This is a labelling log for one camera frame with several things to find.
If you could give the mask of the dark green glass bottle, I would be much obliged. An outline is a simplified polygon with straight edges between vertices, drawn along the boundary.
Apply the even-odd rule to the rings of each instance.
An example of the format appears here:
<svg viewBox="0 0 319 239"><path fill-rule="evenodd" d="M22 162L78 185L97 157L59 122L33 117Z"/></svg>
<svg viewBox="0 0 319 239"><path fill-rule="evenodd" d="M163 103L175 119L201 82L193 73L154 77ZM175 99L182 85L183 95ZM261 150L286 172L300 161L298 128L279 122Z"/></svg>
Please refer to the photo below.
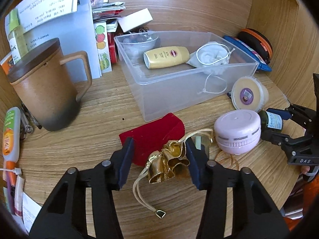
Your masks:
<svg viewBox="0 0 319 239"><path fill-rule="evenodd" d="M261 131L282 132L283 120L280 115L261 110L258 112L261 119Z"/></svg>

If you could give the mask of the cream round lidded jar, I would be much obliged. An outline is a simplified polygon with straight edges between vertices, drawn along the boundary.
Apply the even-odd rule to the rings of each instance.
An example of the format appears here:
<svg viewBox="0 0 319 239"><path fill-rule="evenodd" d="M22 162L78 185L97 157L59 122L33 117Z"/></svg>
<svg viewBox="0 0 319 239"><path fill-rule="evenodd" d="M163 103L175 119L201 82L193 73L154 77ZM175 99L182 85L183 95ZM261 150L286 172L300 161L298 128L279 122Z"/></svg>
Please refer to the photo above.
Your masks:
<svg viewBox="0 0 319 239"><path fill-rule="evenodd" d="M239 78L231 90L231 101L236 110L252 110L258 113L268 100L267 88L252 76Z"/></svg>

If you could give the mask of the small square eraser block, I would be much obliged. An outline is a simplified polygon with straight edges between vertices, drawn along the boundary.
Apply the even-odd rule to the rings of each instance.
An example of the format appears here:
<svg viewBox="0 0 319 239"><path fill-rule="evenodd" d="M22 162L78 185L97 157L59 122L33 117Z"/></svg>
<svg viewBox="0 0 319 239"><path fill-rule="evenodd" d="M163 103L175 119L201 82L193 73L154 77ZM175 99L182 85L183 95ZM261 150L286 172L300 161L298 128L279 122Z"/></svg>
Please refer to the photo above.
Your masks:
<svg viewBox="0 0 319 239"><path fill-rule="evenodd" d="M195 147L198 150L202 150L206 153L207 157L209 157L210 147L213 143L213 139L206 135L196 135L194 138Z"/></svg>

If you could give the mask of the gold bells with ribbon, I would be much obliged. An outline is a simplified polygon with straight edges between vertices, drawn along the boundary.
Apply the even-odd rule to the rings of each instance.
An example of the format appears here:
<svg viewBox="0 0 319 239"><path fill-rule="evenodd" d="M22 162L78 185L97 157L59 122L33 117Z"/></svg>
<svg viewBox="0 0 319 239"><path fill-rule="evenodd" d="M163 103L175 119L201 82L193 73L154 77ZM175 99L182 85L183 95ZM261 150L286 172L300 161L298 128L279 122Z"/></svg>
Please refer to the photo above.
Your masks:
<svg viewBox="0 0 319 239"><path fill-rule="evenodd" d="M213 129L198 129L185 134L178 140L168 141L161 150L154 151L150 154L144 169L140 172L132 186L132 192L136 201L160 219L164 218L166 212L161 209L156 209L147 203L140 191L140 181L147 177L150 184L161 183L184 175L186 168L190 165L190 161L187 158L186 141L193 136L205 136L210 142L213 142Z"/></svg>

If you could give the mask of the red velvet pouch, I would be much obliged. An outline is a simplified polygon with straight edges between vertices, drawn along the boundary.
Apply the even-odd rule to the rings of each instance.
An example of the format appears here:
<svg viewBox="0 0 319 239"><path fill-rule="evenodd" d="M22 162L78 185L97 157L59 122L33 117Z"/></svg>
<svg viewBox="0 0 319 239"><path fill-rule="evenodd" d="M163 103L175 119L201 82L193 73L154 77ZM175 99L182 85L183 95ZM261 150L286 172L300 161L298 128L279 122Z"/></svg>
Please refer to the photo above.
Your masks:
<svg viewBox="0 0 319 239"><path fill-rule="evenodd" d="M158 120L121 133L119 138L121 143L133 138L135 151L132 163L143 167L151 153L160 151L168 141L179 140L184 135L183 121L173 113L168 113Z"/></svg>

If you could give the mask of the pink round mini vacuum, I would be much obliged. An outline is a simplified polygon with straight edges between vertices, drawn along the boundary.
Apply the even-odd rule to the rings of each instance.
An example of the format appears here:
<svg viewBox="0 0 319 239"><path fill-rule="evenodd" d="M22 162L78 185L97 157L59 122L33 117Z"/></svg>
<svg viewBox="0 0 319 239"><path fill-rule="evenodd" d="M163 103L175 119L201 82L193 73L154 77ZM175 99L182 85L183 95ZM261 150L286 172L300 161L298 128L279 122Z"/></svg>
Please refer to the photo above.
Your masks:
<svg viewBox="0 0 319 239"><path fill-rule="evenodd" d="M229 154L251 151L261 137L261 118L252 110L234 110L220 116L214 123L215 140Z"/></svg>

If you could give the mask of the blue patterned pouch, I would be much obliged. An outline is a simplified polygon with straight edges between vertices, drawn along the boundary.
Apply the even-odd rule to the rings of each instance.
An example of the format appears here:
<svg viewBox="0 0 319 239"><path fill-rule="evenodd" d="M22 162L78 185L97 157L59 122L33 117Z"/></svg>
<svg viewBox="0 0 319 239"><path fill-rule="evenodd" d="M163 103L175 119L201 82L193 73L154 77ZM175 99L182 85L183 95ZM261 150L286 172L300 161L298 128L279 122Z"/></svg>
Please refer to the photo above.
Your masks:
<svg viewBox="0 0 319 239"><path fill-rule="evenodd" d="M228 42L230 42L231 44L237 46L239 49L241 49L242 51L250 55L254 60L256 60L258 62L258 67L257 67L258 71L266 71L266 72L272 71L271 67L266 64L264 59L247 44L245 44L244 42L242 42L241 40L237 38L230 37L227 35L224 35L223 38L227 40Z"/></svg>

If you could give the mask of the black orange round case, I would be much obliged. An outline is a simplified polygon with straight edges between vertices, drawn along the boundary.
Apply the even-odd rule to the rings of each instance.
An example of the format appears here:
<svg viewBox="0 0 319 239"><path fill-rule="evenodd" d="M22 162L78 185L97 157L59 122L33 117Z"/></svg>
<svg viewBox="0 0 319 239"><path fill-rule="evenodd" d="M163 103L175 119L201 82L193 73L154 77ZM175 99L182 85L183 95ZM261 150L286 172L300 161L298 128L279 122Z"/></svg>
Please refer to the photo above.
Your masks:
<svg viewBox="0 0 319 239"><path fill-rule="evenodd" d="M262 33L251 28L245 28L238 33L237 38L255 50L266 64L270 63L273 56L273 47Z"/></svg>

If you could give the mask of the brown ceramic mug with lid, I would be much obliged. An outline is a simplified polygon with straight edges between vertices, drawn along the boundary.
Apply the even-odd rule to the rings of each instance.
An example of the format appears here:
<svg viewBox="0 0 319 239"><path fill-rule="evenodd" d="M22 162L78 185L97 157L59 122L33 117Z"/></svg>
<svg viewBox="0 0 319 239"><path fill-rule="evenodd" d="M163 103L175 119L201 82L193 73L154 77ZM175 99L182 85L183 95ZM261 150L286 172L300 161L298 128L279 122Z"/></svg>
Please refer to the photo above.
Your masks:
<svg viewBox="0 0 319 239"><path fill-rule="evenodd" d="M76 90L66 67L76 59L82 60L87 76L87 84L80 91ZM32 116L48 131L70 125L93 81L88 54L78 51L64 55L58 38L28 52L13 66L8 80Z"/></svg>

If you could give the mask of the clear plastic storage bin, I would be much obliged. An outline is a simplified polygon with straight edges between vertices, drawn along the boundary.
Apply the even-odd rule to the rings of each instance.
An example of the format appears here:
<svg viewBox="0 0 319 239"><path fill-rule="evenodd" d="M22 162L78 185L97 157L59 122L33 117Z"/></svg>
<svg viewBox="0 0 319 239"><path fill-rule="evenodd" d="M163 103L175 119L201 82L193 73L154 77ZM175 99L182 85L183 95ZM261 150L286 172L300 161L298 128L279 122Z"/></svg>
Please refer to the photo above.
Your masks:
<svg viewBox="0 0 319 239"><path fill-rule="evenodd" d="M226 94L240 77L253 75L257 70L258 62L250 55L211 32L149 32L154 32L159 36L154 49L166 46L184 46L190 53L193 53L207 42L218 42L230 49L235 48L235 51L231 54L229 64L224 66L225 71L219 74L227 81L226 91L222 94L208 94L200 93L207 77L203 73L204 69L197 69L186 63L163 69L148 69L143 56L139 59L130 59L115 37L122 71L145 122ZM220 80L208 79L208 91L220 91L222 87L223 84Z"/></svg>

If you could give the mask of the orange small box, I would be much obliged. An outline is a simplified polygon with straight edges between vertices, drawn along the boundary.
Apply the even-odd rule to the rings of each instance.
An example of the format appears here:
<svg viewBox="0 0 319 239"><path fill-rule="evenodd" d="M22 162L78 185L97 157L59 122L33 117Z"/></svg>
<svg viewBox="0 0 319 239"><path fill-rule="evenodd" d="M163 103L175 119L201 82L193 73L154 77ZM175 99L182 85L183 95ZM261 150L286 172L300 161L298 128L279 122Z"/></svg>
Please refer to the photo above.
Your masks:
<svg viewBox="0 0 319 239"><path fill-rule="evenodd" d="M1 60L1 66L6 75L10 72L12 67L14 66L14 60L12 58L11 52L9 52L2 60Z"/></svg>

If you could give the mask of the clear glass bowl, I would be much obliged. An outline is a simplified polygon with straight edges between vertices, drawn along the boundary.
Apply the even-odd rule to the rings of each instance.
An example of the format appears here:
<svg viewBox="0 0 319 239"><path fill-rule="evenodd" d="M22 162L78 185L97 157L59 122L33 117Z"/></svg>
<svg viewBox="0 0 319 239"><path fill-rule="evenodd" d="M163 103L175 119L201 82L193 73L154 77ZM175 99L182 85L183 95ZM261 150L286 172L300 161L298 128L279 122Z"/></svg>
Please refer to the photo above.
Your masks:
<svg viewBox="0 0 319 239"><path fill-rule="evenodd" d="M139 32L116 37L130 59L139 59L155 48L159 36L154 32Z"/></svg>

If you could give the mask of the green spray bottle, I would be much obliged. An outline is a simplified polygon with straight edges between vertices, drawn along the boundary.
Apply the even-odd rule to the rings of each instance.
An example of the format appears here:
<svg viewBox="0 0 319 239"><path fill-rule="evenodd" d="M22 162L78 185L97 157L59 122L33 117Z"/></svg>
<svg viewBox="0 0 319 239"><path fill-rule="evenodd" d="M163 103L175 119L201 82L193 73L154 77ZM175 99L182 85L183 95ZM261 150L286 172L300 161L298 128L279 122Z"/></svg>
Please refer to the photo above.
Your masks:
<svg viewBox="0 0 319 239"><path fill-rule="evenodd" d="M23 28L20 25L18 10L14 8L9 13L9 45L14 64L19 62L27 53L27 43L24 38Z"/></svg>

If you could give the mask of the fruit pattern booklet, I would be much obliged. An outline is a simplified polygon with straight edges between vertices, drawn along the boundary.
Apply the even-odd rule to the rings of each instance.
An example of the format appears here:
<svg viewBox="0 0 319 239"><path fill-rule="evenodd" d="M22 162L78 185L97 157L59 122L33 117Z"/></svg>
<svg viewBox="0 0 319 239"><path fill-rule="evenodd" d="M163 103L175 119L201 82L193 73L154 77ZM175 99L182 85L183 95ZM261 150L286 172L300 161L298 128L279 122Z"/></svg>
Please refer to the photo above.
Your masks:
<svg viewBox="0 0 319 239"><path fill-rule="evenodd" d="M106 23L94 23L97 52L102 74L112 71Z"/></svg>

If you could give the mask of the stack of books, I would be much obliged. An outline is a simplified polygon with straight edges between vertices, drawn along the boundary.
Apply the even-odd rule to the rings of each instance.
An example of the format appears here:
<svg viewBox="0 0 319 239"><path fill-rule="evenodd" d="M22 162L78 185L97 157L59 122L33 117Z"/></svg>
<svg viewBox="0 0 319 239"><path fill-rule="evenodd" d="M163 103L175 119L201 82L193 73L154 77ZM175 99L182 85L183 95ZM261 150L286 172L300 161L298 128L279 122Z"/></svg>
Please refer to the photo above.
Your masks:
<svg viewBox="0 0 319 239"><path fill-rule="evenodd" d="M125 2L111 2L109 0L90 0L93 23L105 23L110 33L115 33L118 21L122 18L121 12L126 9Z"/></svg>

